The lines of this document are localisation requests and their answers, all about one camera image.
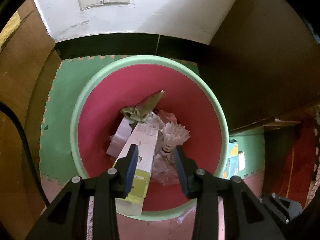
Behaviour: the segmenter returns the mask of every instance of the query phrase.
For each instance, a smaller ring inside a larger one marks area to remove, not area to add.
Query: white wall
[[[78,0],[35,0],[56,41],[102,33],[155,33],[208,44],[235,0],[132,0],[81,11]]]

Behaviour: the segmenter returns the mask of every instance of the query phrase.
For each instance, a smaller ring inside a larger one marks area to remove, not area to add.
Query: trash can
[[[112,166],[106,154],[121,121],[120,109],[137,105],[164,90],[157,108],[174,113],[190,131],[183,145],[198,167],[221,177],[228,147],[227,123],[215,95],[187,67],[158,56],[132,56],[107,65],[82,90],[72,115],[70,139],[76,168],[84,179]],[[165,220],[180,216],[191,204],[180,185],[150,182],[140,220]]]

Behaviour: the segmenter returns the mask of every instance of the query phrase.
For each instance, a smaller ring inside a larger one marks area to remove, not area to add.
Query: shuttlecock
[[[170,159],[171,151],[177,146],[185,143],[189,137],[189,131],[181,124],[174,122],[166,123],[162,128],[164,136],[163,145],[161,148],[161,154]]]

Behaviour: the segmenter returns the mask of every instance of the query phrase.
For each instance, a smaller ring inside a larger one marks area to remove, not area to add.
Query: crumpled paper
[[[161,90],[143,100],[137,106],[126,106],[120,112],[129,120],[145,122],[149,113],[156,107],[163,94],[164,90]]]

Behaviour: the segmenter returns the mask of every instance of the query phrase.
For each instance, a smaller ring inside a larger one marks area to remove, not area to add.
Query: bin rim
[[[188,69],[184,65],[174,60],[160,57],[160,56],[152,56],[152,55],[130,56],[130,57],[122,58],[120,60],[110,63],[109,65],[101,69],[99,72],[97,72],[89,80],[89,82],[85,85],[85,87],[81,91],[72,113],[71,125],[70,125],[71,152],[72,152],[72,157],[75,162],[76,169],[79,175],[83,179],[89,178],[82,164],[82,161],[80,158],[80,152],[78,148],[78,133],[77,133],[78,123],[79,123],[79,118],[80,118],[80,114],[84,106],[84,103],[86,102],[91,91],[108,75],[110,75],[111,73],[121,68],[131,66],[131,65],[139,65],[139,64],[155,64],[155,65],[162,65],[165,67],[172,68],[182,73],[183,75],[187,76],[188,78],[190,78],[205,93],[211,105],[213,106],[213,109],[215,110],[215,113],[219,121],[222,142],[221,142],[220,159],[214,175],[217,177],[222,177],[224,168],[227,162],[229,133],[228,133],[227,121],[222,111],[222,108],[220,106],[220,103],[218,102],[217,98],[215,97],[214,93],[211,91],[209,86],[192,70]],[[190,206],[194,205],[195,203],[196,203],[196,200],[193,199],[176,208],[163,210],[163,211],[153,211],[153,212],[143,211],[141,216],[128,216],[128,217],[138,219],[138,220],[145,220],[145,221],[167,220],[167,219],[179,217],[180,215],[183,214],[185,210],[187,210]]]

